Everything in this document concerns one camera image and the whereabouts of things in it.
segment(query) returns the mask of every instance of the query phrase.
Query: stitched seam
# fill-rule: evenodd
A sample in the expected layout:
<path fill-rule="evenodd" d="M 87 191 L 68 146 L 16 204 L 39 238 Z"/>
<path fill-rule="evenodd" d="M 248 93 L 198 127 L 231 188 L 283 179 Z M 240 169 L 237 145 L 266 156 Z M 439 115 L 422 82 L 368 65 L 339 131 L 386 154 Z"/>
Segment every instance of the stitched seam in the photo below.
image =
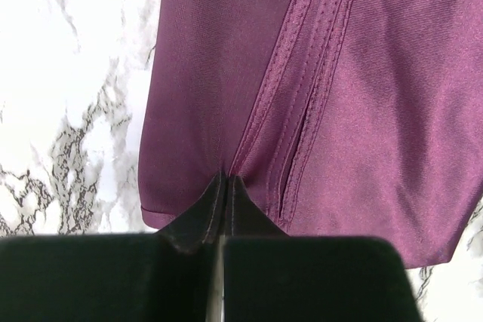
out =
<path fill-rule="evenodd" d="M 153 214 L 159 214 L 159 215 L 171 215 L 171 216 L 174 216 L 176 217 L 176 214 L 171 214 L 171 213 L 163 213 L 161 211 L 151 211 L 151 210 L 147 210 L 145 207 L 143 207 L 141 205 L 141 210 L 143 211 L 146 211 L 147 213 L 153 213 Z"/>
<path fill-rule="evenodd" d="M 292 112 L 294 110 L 295 103 L 297 102 L 297 96 L 298 96 L 298 94 L 300 92 L 300 89 L 301 89 L 302 84 L 303 84 L 303 82 L 305 80 L 305 77 L 306 77 L 307 66 L 308 66 L 309 60 L 310 60 L 310 58 L 312 56 L 312 52 L 313 52 L 313 48 L 314 48 L 314 44 L 315 44 L 315 38 L 318 35 L 318 29 L 320 28 L 320 25 L 321 25 L 321 22 L 322 22 L 322 19 L 323 19 L 323 15 L 325 14 L 324 8 L 327 5 L 327 2 L 328 2 L 328 0 L 324 0 L 324 4 L 322 5 L 322 12 L 321 12 L 320 16 L 317 19 L 317 23 L 316 23 L 316 26 L 315 26 L 315 31 L 314 31 L 312 40 L 310 42 L 309 54 L 308 54 L 308 56 L 307 56 L 307 58 L 306 58 L 306 60 L 305 60 L 305 62 L 303 64 L 302 78 L 300 80 L 300 83 L 297 86 L 297 90 L 296 90 L 296 93 L 295 93 L 294 101 L 291 103 L 291 107 L 290 107 L 290 110 L 289 110 L 289 113 L 288 113 L 288 117 L 284 121 L 282 135 L 278 139 L 277 148 L 275 150 L 275 156 L 273 157 L 272 161 L 270 162 L 268 177 L 267 177 L 267 181 L 266 181 L 266 194 L 267 195 L 270 195 L 270 192 L 269 192 L 269 184 L 270 184 L 270 180 L 271 180 L 271 177 L 272 177 L 272 174 L 273 174 L 273 168 L 275 166 L 275 161 L 276 161 L 276 159 L 278 157 L 278 154 L 280 152 L 280 148 L 281 148 L 281 145 L 283 143 L 283 140 L 285 139 L 285 134 L 287 133 L 287 130 L 288 130 L 288 124 L 290 123 L 290 119 L 291 119 L 291 116 L 292 116 Z M 333 16 L 334 13 L 335 13 L 335 6 L 334 6 L 334 9 L 333 9 L 331 15 Z M 331 22 L 328 22 L 327 28 L 325 29 L 324 37 L 322 39 L 322 44 L 324 44 L 325 43 L 325 40 L 327 39 L 327 34 L 328 34 L 328 30 L 329 30 L 329 27 L 330 26 L 331 26 Z M 318 60 L 320 60 L 320 58 L 321 58 L 321 56 L 322 56 L 322 54 L 324 52 L 324 49 L 325 49 L 325 47 L 322 47 L 321 50 L 320 50 L 320 52 L 318 53 L 318 55 L 317 55 L 317 63 L 318 63 Z M 315 69 L 313 70 L 312 75 L 310 76 L 310 79 L 313 79 L 314 74 L 315 74 L 315 71 L 316 71 L 316 68 L 317 67 L 315 67 Z M 311 88 L 309 88 L 305 92 L 305 94 L 303 96 L 303 99 L 306 99 L 307 98 L 307 96 L 309 95 L 310 91 L 311 91 Z M 300 123 L 300 119 L 301 119 L 302 115 L 303 115 L 303 112 L 301 112 L 298 115 L 298 117 L 297 117 L 297 123 L 296 124 L 299 124 Z M 290 137 L 290 139 L 288 141 L 289 147 L 288 147 L 288 150 L 285 153 L 285 156 L 282 159 L 282 162 L 281 162 L 282 166 L 285 164 L 285 162 L 287 160 L 287 157 L 290 154 L 290 149 L 291 149 L 290 144 L 292 143 L 292 141 L 294 139 L 294 136 L 296 134 L 297 134 L 297 128 L 295 128 L 295 131 L 291 134 L 291 137 Z M 273 196 L 273 199 L 274 200 L 277 200 L 277 187 L 278 187 L 277 186 L 277 182 L 275 182 L 275 188 L 273 189 L 273 193 L 272 193 L 272 196 Z M 269 207 L 268 213 L 270 214 L 271 213 L 271 209 L 272 209 L 271 203 L 269 203 L 269 206 L 268 207 Z"/>
<path fill-rule="evenodd" d="M 296 37 L 297 37 L 297 35 L 300 31 L 300 24 L 303 22 L 303 20 L 299 20 L 298 22 L 295 23 L 296 28 L 291 33 L 291 39 L 289 39 L 287 44 L 284 44 L 283 41 L 285 39 L 285 33 L 287 33 L 287 31 L 288 31 L 289 24 L 293 23 L 292 17 L 294 15 L 294 12 L 297 8 L 299 1 L 300 0 L 294 0 L 293 5 L 291 7 L 291 12 L 289 13 L 289 15 L 287 17 L 287 21 L 284 24 L 284 29 L 280 33 L 280 38 L 279 38 L 278 44 L 277 44 L 277 46 L 274 50 L 274 54 L 273 54 L 272 61 L 270 62 L 269 70 L 266 73 L 266 77 L 264 77 L 265 82 L 263 83 L 262 90 L 259 92 L 258 98 L 257 98 L 256 103 L 254 105 L 254 108 L 252 110 L 251 119 L 250 119 L 248 126 L 247 126 L 247 129 L 244 132 L 244 135 L 242 137 L 240 147 L 238 149 L 238 152 L 235 156 L 235 160 L 233 161 L 233 164 L 232 164 L 232 167 L 231 167 L 231 170 L 230 170 L 230 174 L 238 171 L 237 169 L 239 169 L 241 167 L 243 162 L 246 160 L 246 157 L 250 154 L 250 152 L 253 148 L 253 145 L 255 144 L 255 139 L 258 137 L 258 134 L 260 132 L 261 125 L 265 121 L 267 110 L 271 106 L 271 103 L 272 103 L 273 94 L 275 93 L 276 89 L 279 86 L 278 81 L 274 85 L 273 82 L 271 82 L 269 80 L 269 77 L 272 74 L 274 65 L 279 61 L 279 59 L 281 57 L 279 55 L 278 51 L 280 50 L 282 45 L 284 45 L 285 48 L 287 48 L 287 49 L 285 50 L 285 52 L 283 52 L 283 54 L 284 54 L 283 62 L 282 62 L 283 66 L 281 67 L 280 71 L 278 72 L 277 76 L 275 77 L 275 80 L 278 80 L 280 78 L 281 74 L 285 71 L 285 67 L 287 65 L 288 57 L 290 56 L 290 54 L 293 50 L 293 44 L 295 43 Z M 306 0 L 306 4 L 299 10 L 299 12 L 300 12 L 299 17 L 300 18 L 305 17 L 306 9 L 309 7 L 311 1 L 312 0 Z M 262 113 L 262 119 L 259 122 L 259 126 L 258 126 L 257 130 L 255 130 L 255 135 L 252 135 L 252 133 L 254 132 L 255 120 L 256 120 L 256 116 L 258 114 L 258 110 L 260 108 L 260 104 L 262 103 L 262 100 L 265 100 L 267 98 L 266 95 L 265 95 L 267 89 L 268 89 L 268 91 L 270 91 L 269 97 L 268 97 L 269 103 L 266 105 L 265 112 Z"/>
<path fill-rule="evenodd" d="M 331 13 L 331 16 L 333 16 L 333 15 L 336 13 L 336 11 L 337 11 L 337 3 L 338 3 L 338 2 L 339 2 L 339 0 L 336 0 L 336 1 L 335 1 L 335 3 L 333 4 L 333 8 L 332 8 L 332 13 Z M 325 30 L 324 41 L 325 41 L 325 37 L 327 36 L 327 33 L 328 33 L 329 28 L 330 28 L 331 26 L 333 26 L 333 23 L 332 23 L 332 22 L 334 22 L 334 21 L 335 21 L 335 20 L 334 20 L 334 18 L 331 18 L 331 19 L 332 19 L 332 21 L 328 22 L 327 29 Z M 329 44 L 330 44 L 330 42 L 331 42 L 331 38 L 332 38 L 332 34 L 330 34 L 330 35 L 329 35 L 328 44 L 327 44 L 327 46 L 326 46 L 326 47 L 324 47 L 323 49 L 321 49 L 321 53 L 327 50 L 327 48 L 328 48 L 328 46 L 329 46 Z M 312 77 L 314 77 L 314 76 L 315 76 L 315 77 L 317 77 L 317 75 L 316 75 L 317 71 L 318 71 L 318 67 L 316 66 L 316 67 L 314 68 L 314 70 L 313 70 Z M 315 92 L 318 90 L 318 88 L 319 88 L 319 87 L 320 87 L 320 82 L 317 82 L 317 81 L 316 81 L 316 82 L 315 82 L 314 89 L 312 90 L 312 92 L 313 92 L 313 93 L 315 93 Z M 309 115 L 310 115 L 310 113 L 312 112 L 312 108 L 313 108 L 313 102 L 310 102 L 310 98 L 309 98 L 309 109 L 307 110 L 307 116 L 306 116 L 306 119 L 308 119 L 308 118 L 309 118 Z M 301 113 L 300 113 L 300 115 L 299 115 L 299 119 L 297 120 L 297 123 L 299 123 L 299 122 L 300 122 L 300 119 L 303 117 L 303 114 L 304 114 L 304 112 L 301 112 Z M 302 129 L 302 134 L 300 135 L 300 140 L 303 140 L 303 139 L 304 139 L 305 134 L 306 134 L 306 127 L 303 127 L 303 129 Z M 295 137 L 295 135 L 297 135 L 297 130 L 295 130 L 295 131 L 292 133 L 291 139 L 293 139 L 293 138 Z M 288 158 L 288 155 L 289 155 L 289 154 L 290 154 L 290 149 L 288 149 L 288 150 L 286 151 L 285 156 L 284 156 L 284 161 L 283 161 L 283 162 L 285 162 L 285 160 L 286 160 L 286 158 Z M 298 158 L 299 158 L 298 152 L 295 152 L 295 156 L 294 156 L 294 163 L 293 163 L 294 165 L 295 165 L 295 164 L 297 164 Z M 291 173 L 291 174 L 289 175 L 289 177 L 288 177 L 287 185 L 288 185 L 288 188 L 289 188 L 289 189 L 291 189 L 291 188 L 290 188 L 290 184 L 291 184 L 291 183 L 292 183 L 292 181 L 293 181 L 293 176 L 294 176 L 294 175 Z M 284 205 L 283 205 L 283 200 L 282 200 L 282 199 L 283 199 L 283 196 L 284 196 L 284 195 L 282 195 L 282 197 L 280 198 L 281 200 L 279 201 L 279 203 L 280 203 L 280 205 L 279 205 L 279 207 L 278 207 L 278 215 L 279 215 L 279 217 L 281 217 L 281 216 L 282 216 L 282 212 L 283 212 L 283 208 L 284 208 Z"/>
<path fill-rule="evenodd" d="M 206 230 L 206 234 L 205 234 L 205 237 L 203 238 L 202 243 L 206 242 L 206 240 L 208 239 L 208 235 L 210 234 L 210 231 L 211 231 L 211 226 L 213 225 L 213 221 L 214 221 L 214 214 L 215 214 L 215 211 L 217 210 L 218 197 L 220 196 L 221 183 L 222 183 L 222 182 L 220 181 L 220 184 L 218 184 L 217 196 L 216 196 L 216 198 L 214 199 L 214 200 L 215 200 L 215 202 L 213 203 L 213 210 L 211 211 L 211 218 L 210 218 L 210 222 L 208 223 L 208 228 L 207 228 L 207 230 Z"/>
<path fill-rule="evenodd" d="M 347 25 L 349 23 L 349 13 L 350 13 L 350 9 L 351 9 L 351 4 L 352 4 L 352 0 L 346 1 L 347 9 L 346 9 L 345 14 L 344 14 L 343 28 L 341 29 L 340 37 L 337 41 L 337 46 L 335 47 L 334 57 L 332 58 L 332 62 L 330 64 L 330 70 L 329 70 L 329 73 L 328 73 L 328 81 L 325 84 L 325 90 L 324 90 L 323 97 L 322 97 L 322 100 L 321 100 L 321 108 L 319 109 L 319 112 L 317 114 L 317 119 L 315 120 L 315 126 L 312 130 L 312 135 L 309 139 L 309 145 L 307 146 L 306 151 L 304 152 L 304 155 L 303 155 L 302 166 L 300 167 L 300 171 L 298 172 L 297 178 L 296 178 L 297 181 L 294 184 L 295 185 L 295 187 L 294 187 L 295 188 L 294 201 L 291 205 L 290 212 L 288 214 L 288 219 L 285 220 L 285 222 L 287 223 L 287 228 L 290 227 L 292 220 L 294 219 L 294 212 L 295 212 L 295 209 L 298 205 L 298 193 L 299 193 L 299 190 L 300 190 L 300 181 L 302 179 L 303 172 L 305 171 L 307 161 L 309 160 L 309 154 L 310 154 L 312 147 L 313 147 L 313 144 L 315 142 L 315 136 L 318 132 L 318 126 L 320 125 L 322 116 L 324 114 L 325 106 L 327 104 L 328 94 L 329 94 L 329 91 L 331 89 L 332 80 L 333 80 L 336 65 L 337 65 L 337 58 L 339 57 L 340 49 L 342 47 L 342 42 L 343 42 L 344 35 L 345 35 L 345 32 L 346 32 L 346 28 L 347 28 Z M 323 62 L 322 68 L 321 68 L 320 77 L 323 76 L 322 72 L 323 72 L 323 68 L 325 67 L 326 61 L 327 61 L 327 57 L 325 57 L 325 59 L 324 59 L 324 62 Z M 312 107 L 313 107 L 313 103 L 315 103 L 315 100 L 317 100 L 317 98 L 318 97 L 314 96 L 314 98 L 312 99 Z"/>

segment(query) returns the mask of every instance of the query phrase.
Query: shiny purple garment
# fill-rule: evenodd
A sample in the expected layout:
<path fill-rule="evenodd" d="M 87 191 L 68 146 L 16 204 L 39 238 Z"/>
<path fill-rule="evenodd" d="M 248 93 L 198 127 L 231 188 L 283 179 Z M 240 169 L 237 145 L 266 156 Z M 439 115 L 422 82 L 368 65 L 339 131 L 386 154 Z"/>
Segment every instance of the shiny purple garment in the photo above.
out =
<path fill-rule="evenodd" d="M 482 91 L 483 0 L 162 0 L 144 221 L 225 170 L 290 235 L 447 262 L 483 193 Z"/>

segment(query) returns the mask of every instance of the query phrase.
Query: white marble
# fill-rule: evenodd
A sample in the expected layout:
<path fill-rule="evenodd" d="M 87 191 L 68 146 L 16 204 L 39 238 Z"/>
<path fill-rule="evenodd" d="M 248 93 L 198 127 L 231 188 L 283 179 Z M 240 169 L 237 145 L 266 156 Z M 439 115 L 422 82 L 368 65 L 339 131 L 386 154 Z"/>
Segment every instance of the white marble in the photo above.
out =
<path fill-rule="evenodd" d="M 137 156 L 160 0 L 0 0 L 0 235 L 148 232 Z M 483 206 L 408 271 L 426 322 L 483 320 Z"/>

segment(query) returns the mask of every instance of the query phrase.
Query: seam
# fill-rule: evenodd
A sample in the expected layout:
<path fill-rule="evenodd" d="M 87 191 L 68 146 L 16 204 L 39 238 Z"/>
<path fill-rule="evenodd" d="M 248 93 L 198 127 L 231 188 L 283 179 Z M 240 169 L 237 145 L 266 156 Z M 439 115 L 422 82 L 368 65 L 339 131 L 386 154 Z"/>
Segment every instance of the seam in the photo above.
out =
<path fill-rule="evenodd" d="M 283 140 L 285 139 L 285 134 L 286 134 L 286 132 L 287 132 L 287 130 L 288 130 L 288 124 L 289 124 L 289 121 L 290 121 L 290 118 L 291 118 L 292 112 L 293 112 L 293 110 L 294 110 L 294 105 L 295 105 L 295 103 L 296 103 L 296 99 L 297 99 L 298 93 L 299 93 L 299 91 L 300 91 L 300 89 L 301 89 L 301 87 L 302 87 L 303 81 L 305 80 L 305 77 L 306 77 L 307 65 L 308 65 L 309 60 L 310 60 L 310 58 L 311 58 L 311 56 L 312 56 L 312 51 L 313 51 L 313 48 L 314 48 L 315 38 L 316 38 L 316 36 L 317 36 L 318 29 L 319 29 L 319 27 L 320 27 L 320 25 L 321 25 L 321 21 L 322 21 L 322 19 L 323 19 L 323 15 L 325 14 L 325 10 L 324 10 L 324 8 L 325 8 L 325 6 L 327 5 L 327 3 L 328 3 L 328 0 L 324 0 L 324 4 L 322 5 L 322 12 L 321 12 L 321 14 L 319 15 L 319 17 L 318 17 L 318 19 L 317 19 L 317 23 L 316 23 L 315 32 L 314 32 L 314 35 L 313 35 L 312 40 L 311 40 L 311 45 L 310 45 L 309 54 L 308 54 L 308 56 L 307 56 L 307 58 L 306 58 L 306 61 L 304 62 L 302 79 L 301 79 L 301 81 L 300 81 L 300 83 L 299 83 L 299 85 L 298 85 L 298 87 L 297 87 L 297 92 L 296 92 L 296 94 L 295 94 L 294 101 L 293 101 L 293 102 L 292 102 L 292 104 L 291 104 L 291 108 L 290 108 L 289 115 L 288 115 L 288 117 L 285 119 L 285 122 L 284 122 L 284 130 L 283 130 L 283 133 L 282 133 L 282 135 L 281 135 L 281 138 L 280 138 L 280 139 L 278 139 L 277 149 L 275 150 L 275 156 L 274 156 L 274 158 L 272 159 L 272 162 L 270 163 L 269 174 L 268 174 L 268 177 L 267 177 L 267 182 L 266 182 L 266 194 L 267 194 L 267 195 L 270 195 L 270 192 L 269 192 L 269 184 L 270 184 L 270 180 L 271 180 L 271 178 L 272 178 L 272 174 L 273 174 L 273 168 L 274 168 L 274 166 L 275 166 L 275 161 L 276 161 L 276 159 L 277 159 L 277 157 L 278 157 L 278 154 L 279 154 L 279 152 L 280 152 L 281 144 L 283 143 Z M 321 49 L 320 49 L 320 52 L 318 53 L 318 56 L 317 56 L 317 62 L 316 62 L 316 64 L 315 64 L 315 68 L 314 68 L 314 70 L 312 71 L 312 74 L 311 74 L 311 76 L 310 76 L 310 79 L 311 79 L 311 80 L 313 79 L 314 75 L 316 74 L 316 71 L 317 71 L 317 64 L 318 64 L 319 60 L 321 59 L 322 54 L 323 54 L 323 53 L 325 52 L 325 50 L 327 49 L 328 44 L 327 44 L 326 46 L 324 46 L 324 43 L 325 43 L 325 40 L 326 40 L 326 39 L 327 39 L 327 37 L 328 37 L 329 28 L 331 27 L 331 24 L 332 24 L 332 21 L 333 21 L 333 16 L 334 16 L 334 14 L 335 14 L 335 12 L 336 12 L 336 5 L 337 5 L 337 3 L 335 3 L 335 4 L 333 5 L 332 12 L 331 12 L 331 19 L 328 21 L 327 28 L 325 29 L 324 36 L 323 36 L 323 39 L 322 39 L 322 47 L 321 47 Z M 312 92 L 312 87 L 309 87 L 309 89 L 307 89 L 307 91 L 305 92 L 303 99 L 306 99 L 306 98 L 307 98 L 307 97 L 310 95 L 310 93 L 311 93 L 311 92 Z M 296 125 L 300 123 L 300 120 L 301 120 L 301 118 L 303 117 L 303 114 L 304 114 L 304 113 L 305 113 L 305 112 L 304 112 L 304 111 L 303 111 L 303 109 L 302 109 L 302 112 L 300 112 L 300 113 L 299 113 L 299 115 L 297 116 L 297 122 L 296 122 Z M 293 132 L 292 132 L 292 134 L 291 134 L 291 137 L 290 137 L 290 139 L 289 139 L 289 141 L 288 141 L 288 148 L 287 148 L 287 150 L 285 151 L 284 157 L 283 157 L 282 162 L 281 162 L 281 165 L 282 165 L 282 173 L 283 173 L 283 166 L 285 165 L 285 162 L 286 162 L 286 160 L 287 160 L 287 158 L 288 158 L 288 156 L 289 156 L 289 154 L 290 154 L 290 150 L 291 150 L 291 144 L 292 144 L 292 142 L 294 141 L 294 137 L 295 137 L 296 135 L 297 135 L 297 127 L 295 127 L 294 131 L 293 131 Z M 278 190 L 278 187 L 280 186 L 280 185 L 277 185 L 277 184 L 279 184 L 280 182 L 281 182 L 281 181 L 275 182 L 275 188 L 273 188 L 273 191 L 272 191 L 273 200 L 275 200 L 275 201 L 276 201 L 276 200 L 278 199 L 278 205 L 277 205 L 277 207 L 276 207 L 276 209 L 277 209 L 277 211 L 278 211 L 278 212 L 277 212 L 277 218 L 279 218 L 279 214 L 280 214 L 280 212 L 281 212 L 281 203 L 282 203 L 282 200 L 281 200 L 281 198 L 280 198 L 280 195 L 279 195 L 279 196 L 277 196 L 277 194 L 278 194 L 277 190 Z"/>
<path fill-rule="evenodd" d="M 220 196 L 221 184 L 222 182 L 220 181 L 220 183 L 218 184 L 217 196 L 214 199 L 215 202 L 213 203 L 213 209 L 211 210 L 210 222 L 208 223 L 208 228 L 206 229 L 205 237 L 203 238 L 202 243 L 206 242 L 206 240 L 208 239 L 208 234 L 210 234 L 211 226 L 213 225 L 214 214 L 215 214 L 215 211 L 217 210 L 218 197 Z"/>
<path fill-rule="evenodd" d="M 300 12 L 299 17 L 301 17 L 301 18 L 305 17 L 306 9 L 309 7 L 310 2 L 312 0 L 306 0 L 306 1 L 307 1 L 307 3 L 299 10 L 299 12 Z M 298 33 L 300 32 L 300 25 L 303 22 L 303 20 L 298 20 L 294 24 L 295 29 L 290 33 L 291 38 L 288 40 L 287 44 L 284 44 L 283 41 L 285 40 L 285 36 L 286 36 L 286 33 L 288 32 L 289 25 L 291 25 L 293 23 L 292 17 L 294 16 L 294 13 L 296 11 L 296 8 L 297 8 L 297 5 L 299 4 L 299 2 L 300 2 L 300 0 L 293 0 L 292 1 L 291 10 L 288 14 L 288 17 L 286 18 L 283 30 L 281 31 L 280 36 L 279 36 L 278 44 L 275 46 L 275 50 L 273 52 L 273 58 L 270 61 L 269 70 L 267 71 L 266 76 L 263 78 L 266 81 L 263 83 L 262 89 L 259 92 L 258 98 L 255 102 L 253 109 L 252 109 L 250 121 L 248 122 L 248 125 L 247 125 L 245 132 L 243 134 L 243 137 L 241 139 L 240 146 L 237 150 L 235 160 L 232 163 L 229 174 L 238 172 L 238 169 L 241 168 L 241 165 L 244 163 L 244 161 L 246 160 L 246 157 L 250 154 L 250 152 L 253 148 L 253 145 L 255 144 L 255 140 L 257 139 L 258 134 L 260 133 L 261 125 L 264 123 L 264 121 L 266 119 L 266 114 L 268 113 L 267 110 L 272 103 L 273 94 L 276 92 L 276 89 L 278 89 L 278 86 L 279 86 L 279 81 L 277 81 L 277 80 L 280 79 L 281 75 L 285 71 L 288 58 L 291 55 L 291 52 L 293 50 L 293 45 L 296 41 Z M 287 48 L 287 49 L 285 49 L 281 53 L 279 53 L 282 45 L 284 45 L 285 48 Z M 279 62 L 280 58 L 282 58 L 282 67 L 281 67 L 279 73 L 277 74 L 277 76 L 275 78 L 275 84 L 273 84 L 274 82 L 270 81 L 269 78 L 270 78 L 270 75 L 272 74 L 272 71 L 275 67 L 275 64 Z M 259 122 L 259 126 L 256 129 L 255 121 L 257 120 L 257 114 L 259 112 L 259 108 L 260 108 L 260 105 L 262 104 L 262 101 L 266 101 L 266 98 L 267 98 L 266 93 L 267 92 L 269 92 L 269 97 L 268 97 L 269 101 L 268 101 L 268 104 L 266 105 L 265 112 L 262 112 L 262 118 Z"/>
<path fill-rule="evenodd" d="M 345 6 L 347 6 L 347 8 L 346 8 L 344 18 L 343 18 L 343 27 L 341 29 L 340 37 L 337 41 L 337 46 L 335 47 L 334 56 L 333 56 L 332 61 L 331 61 L 330 70 L 329 70 L 329 73 L 328 73 L 328 79 L 327 79 L 327 82 L 325 84 L 325 89 L 324 89 L 324 93 L 323 93 L 322 100 L 321 100 L 321 108 L 318 111 L 317 118 L 315 120 L 315 126 L 312 129 L 312 134 L 311 134 L 311 137 L 309 139 L 309 144 L 307 145 L 306 150 L 303 153 L 303 161 L 302 161 L 302 165 L 300 167 L 300 171 L 297 173 L 296 182 L 294 184 L 294 188 L 295 188 L 294 195 L 293 195 L 294 201 L 292 202 L 292 205 L 291 205 L 291 208 L 290 208 L 290 211 L 289 211 L 289 214 L 288 214 L 288 218 L 284 218 L 285 224 L 286 224 L 286 229 L 290 228 L 291 223 L 294 219 L 294 212 L 295 212 L 295 209 L 297 208 L 297 205 L 298 205 L 298 194 L 299 194 L 299 190 L 300 190 L 302 175 L 305 171 L 307 161 L 309 160 L 309 155 L 312 151 L 312 147 L 313 147 L 313 144 L 315 142 L 315 135 L 318 133 L 318 129 L 319 129 L 319 126 L 320 126 L 320 123 L 321 123 L 321 119 L 324 115 L 325 106 L 327 105 L 328 94 L 330 93 L 332 81 L 333 81 L 333 78 L 334 78 L 335 69 L 337 67 L 337 59 L 340 55 L 340 49 L 342 48 L 342 43 L 343 43 L 343 40 L 344 40 L 344 35 L 346 33 L 347 25 L 349 24 L 349 14 L 350 14 L 350 10 L 351 10 L 351 7 L 352 7 L 352 0 L 347 0 Z M 324 62 L 322 64 L 322 68 L 321 68 L 321 73 L 320 73 L 319 77 L 323 76 L 323 74 L 322 74 L 323 68 L 325 67 L 326 62 L 327 62 L 327 57 L 325 57 L 325 59 L 324 59 Z M 320 82 L 318 84 L 317 91 L 321 87 L 321 85 L 322 85 L 322 82 Z M 312 104 L 311 108 L 310 108 L 311 110 L 312 110 L 313 104 L 315 103 L 315 100 L 318 99 L 318 97 L 315 94 L 314 94 L 314 97 L 313 97 L 312 102 L 311 102 L 311 104 Z M 307 131 L 307 128 L 308 128 L 308 123 L 307 123 L 307 127 L 305 127 L 305 130 L 304 130 L 305 133 Z M 300 154 L 301 153 L 302 152 L 300 151 L 298 157 L 296 159 L 294 159 L 295 164 L 298 162 L 298 160 L 300 160 Z"/>

